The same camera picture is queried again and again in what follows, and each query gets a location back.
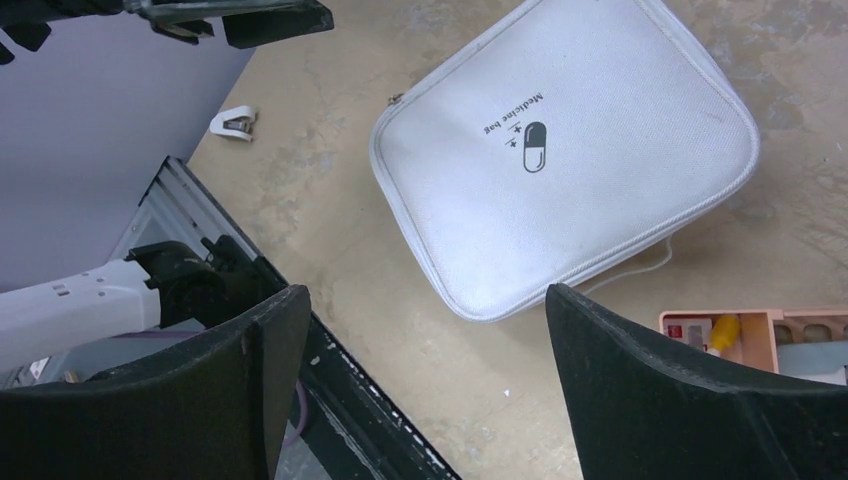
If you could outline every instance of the beige table surface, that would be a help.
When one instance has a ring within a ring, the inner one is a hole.
[[[256,140],[207,134],[190,167],[289,281],[309,287],[327,326],[464,478],[580,478],[543,309],[490,325],[452,314],[368,160],[387,99],[519,2],[325,3],[335,31],[258,49],[227,99],[260,109]],[[762,163],[675,235],[668,266],[597,301],[651,326],[666,309],[845,303],[846,4],[669,1],[754,114]]]

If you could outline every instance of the red label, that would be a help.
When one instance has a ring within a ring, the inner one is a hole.
[[[683,327],[680,325],[669,325],[666,328],[666,335],[671,338],[683,338]]]

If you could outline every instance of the brown stained surface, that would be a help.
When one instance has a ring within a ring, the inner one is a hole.
[[[580,478],[543,309],[493,325],[454,316],[412,257],[368,160],[387,99],[519,2],[326,3],[336,31],[258,49],[227,99],[224,107],[259,107],[256,140],[207,135],[191,168],[284,275],[309,286],[329,328],[464,478]],[[593,297],[652,328],[671,309],[844,303],[848,7],[669,5],[754,114],[761,168],[675,235],[668,266]],[[613,273],[653,263],[660,250]]]

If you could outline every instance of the marble patterned surface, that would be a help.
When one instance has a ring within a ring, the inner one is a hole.
[[[464,478],[580,478],[543,309],[493,325],[453,315],[412,257],[368,160],[387,99],[519,2],[326,3],[334,32],[260,48],[227,99],[224,107],[259,107],[255,142],[207,135],[190,167],[283,274],[309,286],[328,327]],[[848,7],[668,5],[754,114],[761,167],[675,235],[668,266],[593,297],[650,326],[670,309],[845,303]],[[609,274],[653,263],[660,250]]]

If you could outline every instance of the gray wall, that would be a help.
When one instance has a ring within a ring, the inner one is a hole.
[[[166,155],[189,158],[251,51],[186,45],[136,17],[52,24],[37,53],[0,33],[0,292],[105,262]]]

